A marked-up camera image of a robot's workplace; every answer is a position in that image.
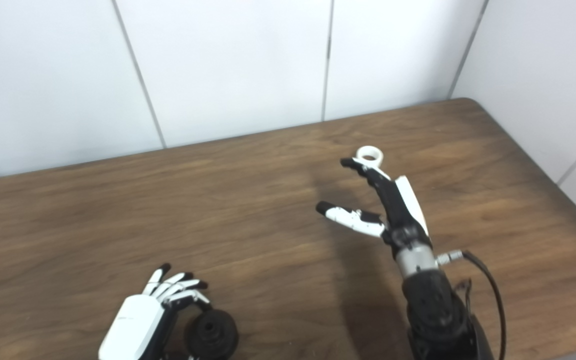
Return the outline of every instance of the black fingertip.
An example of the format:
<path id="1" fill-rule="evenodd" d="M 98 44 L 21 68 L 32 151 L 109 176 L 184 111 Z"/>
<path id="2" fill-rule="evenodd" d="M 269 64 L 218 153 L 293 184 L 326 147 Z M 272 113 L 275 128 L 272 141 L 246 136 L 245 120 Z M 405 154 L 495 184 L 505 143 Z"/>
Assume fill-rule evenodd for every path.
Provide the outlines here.
<path id="1" fill-rule="evenodd" d="M 328 201 L 319 201 L 317 203 L 317 206 L 315 207 L 315 209 L 317 210 L 317 212 L 319 214 L 322 214 L 323 216 L 326 216 L 326 212 L 332 208 L 336 208 L 337 205 L 334 205 L 334 203 L 329 203 Z"/>
<path id="2" fill-rule="evenodd" d="M 343 167 L 354 167 L 357 163 L 352 157 L 344 157 L 343 159 L 339 160 L 339 164 L 341 164 Z"/>
<path id="3" fill-rule="evenodd" d="M 166 275 L 166 273 L 167 273 L 168 271 L 170 271 L 170 268 L 172 268 L 172 266 L 170 266 L 169 262 L 166 262 L 165 264 L 161 265 L 161 266 L 159 267 L 159 269 L 161 269 L 161 271 L 162 271 L 161 276 Z"/>
<path id="4" fill-rule="evenodd" d="M 208 283 L 206 281 L 199 280 L 197 285 L 192 287 L 193 289 L 208 289 Z"/>

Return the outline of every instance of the robotic arm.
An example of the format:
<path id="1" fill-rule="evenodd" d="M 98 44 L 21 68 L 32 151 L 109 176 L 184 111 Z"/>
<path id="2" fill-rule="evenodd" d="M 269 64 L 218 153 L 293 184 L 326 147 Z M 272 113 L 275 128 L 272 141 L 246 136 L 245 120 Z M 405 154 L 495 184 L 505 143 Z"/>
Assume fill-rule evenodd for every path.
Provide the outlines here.
<path id="1" fill-rule="evenodd" d="M 470 312 L 470 285 L 467 285 L 464 305 L 440 268 L 453 260 L 466 258 L 486 274 L 493 286 L 502 324 L 499 360 L 503 360 L 506 350 L 505 315 L 498 287 L 485 265 L 468 251 L 452 251 L 435 257 L 426 220 L 405 176 L 393 181 L 379 169 L 378 163 L 359 155 L 341 159 L 341 165 L 357 171 L 375 189 L 386 211 L 386 221 L 374 212 L 352 210 L 325 201 L 318 203 L 316 210 L 359 233 L 382 238 L 390 246 L 404 278 L 402 290 L 407 300 L 410 324 L 408 340 L 414 359 L 494 359 L 482 326 Z"/>

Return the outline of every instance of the white robotic hand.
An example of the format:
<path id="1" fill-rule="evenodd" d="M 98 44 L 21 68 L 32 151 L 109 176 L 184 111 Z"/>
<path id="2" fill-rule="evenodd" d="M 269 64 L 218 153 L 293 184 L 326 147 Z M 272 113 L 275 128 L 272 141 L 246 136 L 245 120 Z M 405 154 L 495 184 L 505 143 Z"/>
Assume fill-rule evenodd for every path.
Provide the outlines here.
<path id="1" fill-rule="evenodd" d="M 163 281 L 170 264 L 150 277 L 141 294 L 128 296 L 119 308 L 99 348 L 99 360 L 159 360 L 177 320 L 177 312 L 197 304 L 211 310 L 210 300 L 197 289 L 208 285 L 182 272 Z"/>

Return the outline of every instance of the robot finger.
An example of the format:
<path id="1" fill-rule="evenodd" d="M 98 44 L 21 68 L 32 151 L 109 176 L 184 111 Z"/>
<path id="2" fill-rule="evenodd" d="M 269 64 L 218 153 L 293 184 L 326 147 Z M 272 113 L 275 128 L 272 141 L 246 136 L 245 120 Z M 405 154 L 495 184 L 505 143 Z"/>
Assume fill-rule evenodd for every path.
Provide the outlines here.
<path id="1" fill-rule="evenodd" d="M 169 270 L 170 270 L 170 264 L 167 262 L 158 267 L 158 269 L 156 269 L 155 272 L 153 272 L 152 275 L 150 276 L 150 279 L 146 283 L 146 287 L 144 287 L 141 293 L 146 296 L 152 294 L 153 290 L 155 290 L 157 286 L 160 284 L 160 282 L 162 282 L 164 275 L 166 275 L 166 273 Z"/>
<path id="2" fill-rule="evenodd" d="M 195 299 L 192 296 L 186 296 L 180 298 L 175 301 L 170 301 L 167 305 L 170 309 L 174 310 L 174 312 L 181 312 L 183 309 L 186 309 L 188 306 L 192 305 L 195 302 Z"/>
<path id="3" fill-rule="evenodd" d="M 159 297 L 167 289 L 169 289 L 169 287 L 171 287 L 173 284 L 178 283 L 179 281 L 182 281 L 182 280 L 192 279 L 192 278 L 193 278 L 192 272 L 180 272 L 180 273 L 174 274 L 174 275 L 170 276 L 169 278 L 167 278 L 166 281 L 162 282 L 157 287 L 157 289 L 155 289 L 155 291 L 151 294 L 151 296 L 152 297 Z"/>
<path id="4" fill-rule="evenodd" d="M 189 289 L 207 289 L 207 288 L 208 288 L 208 284 L 199 280 L 198 278 L 194 278 L 192 280 L 186 280 L 186 281 L 179 281 L 179 282 L 175 283 L 174 285 L 170 286 L 162 294 L 160 294 L 160 296 L 157 297 L 157 300 L 160 301 L 160 303 L 163 303 L 167 297 L 172 296 L 176 292 L 180 292 L 183 290 L 189 290 Z"/>
<path id="5" fill-rule="evenodd" d="M 210 300 L 208 300 L 208 298 L 206 296 L 204 296 L 204 294 L 202 294 L 201 292 L 199 292 L 197 290 L 181 291 L 177 294 L 174 294 L 174 295 L 168 297 L 167 301 L 169 301 L 169 303 L 173 303 L 174 301 L 178 301 L 178 300 L 186 298 L 186 297 L 192 298 L 192 301 L 194 301 L 194 303 L 197 303 L 197 305 L 202 310 L 209 310 L 212 308 L 212 306 L 210 305 Z"/>

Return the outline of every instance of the cable connector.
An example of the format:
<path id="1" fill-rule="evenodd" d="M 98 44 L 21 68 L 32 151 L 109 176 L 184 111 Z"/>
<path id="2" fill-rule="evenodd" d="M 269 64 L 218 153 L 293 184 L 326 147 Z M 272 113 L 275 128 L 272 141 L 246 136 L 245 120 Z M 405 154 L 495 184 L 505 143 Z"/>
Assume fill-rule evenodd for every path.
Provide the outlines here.
<path id="1" fill-rule="evenodd" d="M 443 267 L 444 265 L 450 264 L 455 260 L 463 259 L 464 254 L 461 250 L 453 250 L 450 252 L 442 253 L 438 255 L 434 260 L 437 262 L 437 265 Z"/>

